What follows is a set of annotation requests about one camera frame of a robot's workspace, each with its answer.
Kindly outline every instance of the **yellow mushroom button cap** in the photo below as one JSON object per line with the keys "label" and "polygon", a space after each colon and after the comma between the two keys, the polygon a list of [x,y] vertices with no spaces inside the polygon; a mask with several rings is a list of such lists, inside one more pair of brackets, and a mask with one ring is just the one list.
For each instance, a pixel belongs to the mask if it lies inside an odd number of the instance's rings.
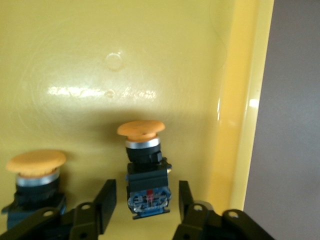
{"label": "yellow mushroom button cap", "polygon": [[21,177],[42,177],[55,171],[66,162],[66,156],[55,150],[38,150],[12,158],[6,169]]}
{"label": "yellow mushroom button cap", "polygon": [[126,136],[128,141],[146,142],[157,137],[157,133],[165,129],[163,122],[158,120],[138,120],[122,124],[117,133]]}

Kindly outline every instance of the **orange button cap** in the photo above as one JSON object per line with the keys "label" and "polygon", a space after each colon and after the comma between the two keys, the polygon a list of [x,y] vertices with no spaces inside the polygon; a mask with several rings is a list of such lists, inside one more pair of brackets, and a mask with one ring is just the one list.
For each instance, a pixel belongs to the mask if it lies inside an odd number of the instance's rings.
{"label": "orange button cap", "polygon": [[157,133],[164,130],[165,125],[158,120],[138,120],[122,124],[117,133],[126,136],[128,141],[143,143],[157,137]]}
{"label": "orange button cap", "polygon": [[15,156],[6,164],[6,169],[21,177],[39,178],[51,174],[65,162],[66,156],[61,151],[38,150]]}

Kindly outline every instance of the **yellow enclosure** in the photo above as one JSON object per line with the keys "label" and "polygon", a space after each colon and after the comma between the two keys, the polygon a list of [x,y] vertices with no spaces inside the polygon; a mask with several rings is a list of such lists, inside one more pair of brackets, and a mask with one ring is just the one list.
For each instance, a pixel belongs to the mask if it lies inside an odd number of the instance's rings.
{"label": "yellow enclosure", "polygon": [[[0,207],[14,156],[60,150],[68,209],[117,180],[100,239],[171,239],[178,182],[217,213],[242,209],[273,0],[2,0]],[[119,125],[160,120],[171,213],[132,220]],[[6,230],[0,216],[0,233]]]}

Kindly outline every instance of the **gray wall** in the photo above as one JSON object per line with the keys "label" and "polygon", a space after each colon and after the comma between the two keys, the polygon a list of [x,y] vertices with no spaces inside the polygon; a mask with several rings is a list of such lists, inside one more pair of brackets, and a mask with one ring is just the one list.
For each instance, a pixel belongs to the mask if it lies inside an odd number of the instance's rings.
{"label": "gray wall", "polygon": [[320,1],[276,0],[244,211],[277,240],[320,239]]}

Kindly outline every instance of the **mushroom push button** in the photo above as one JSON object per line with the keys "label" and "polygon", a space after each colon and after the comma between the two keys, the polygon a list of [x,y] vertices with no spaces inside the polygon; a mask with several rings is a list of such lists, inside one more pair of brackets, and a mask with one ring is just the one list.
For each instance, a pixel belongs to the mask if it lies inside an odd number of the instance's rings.
{"label": "mushroom push button", "polygon": [[44,207],[66,210],[66,197],[59,192],[59,167],[66,156],[55,150],[39,150],[20,154],[6,165],[8,171],[17,173],[14,201],[2,209],[7,214],[7,229]]}
{"label": "mushroom push button", "polygon": [[168,213],[171,199],[168,173],[172,165],[162,156],[158,132],[165,125],[158,120],[131,121],[117,133],[126,136],[127,203],[133,219]]}

